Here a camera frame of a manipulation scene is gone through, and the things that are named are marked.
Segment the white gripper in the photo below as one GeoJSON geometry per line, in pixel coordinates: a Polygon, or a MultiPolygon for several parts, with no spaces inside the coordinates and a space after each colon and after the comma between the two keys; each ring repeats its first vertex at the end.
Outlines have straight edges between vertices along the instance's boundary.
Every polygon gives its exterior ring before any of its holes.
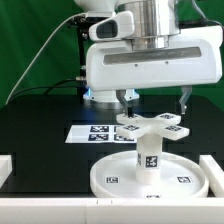
{"type": "Polygon", "coordinates": [[[127,117],[134,116],[123,89],[182,86],[181,113],[192,93],[187,85],[216,83],[222,76],[222,28],[183,29],[164,49],[134,51],[128,40],[101,42],[87,52],[87,85],[93,91],[117,90],[127,117]]]}

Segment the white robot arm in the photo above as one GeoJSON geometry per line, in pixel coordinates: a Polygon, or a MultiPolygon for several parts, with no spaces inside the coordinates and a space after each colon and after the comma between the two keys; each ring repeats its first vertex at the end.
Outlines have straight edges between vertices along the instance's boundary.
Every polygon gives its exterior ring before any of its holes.
{"type": "Polygon", "coordinates": [[[114,91],[128,117],[129,89],[180,86],[181,104],[197,84],[216,83],[222,76],[219,25],[179,27],[179,0],[74,0],[85,17],[93,45],[86,56],[87,86],[94,92],[114,91]]]}

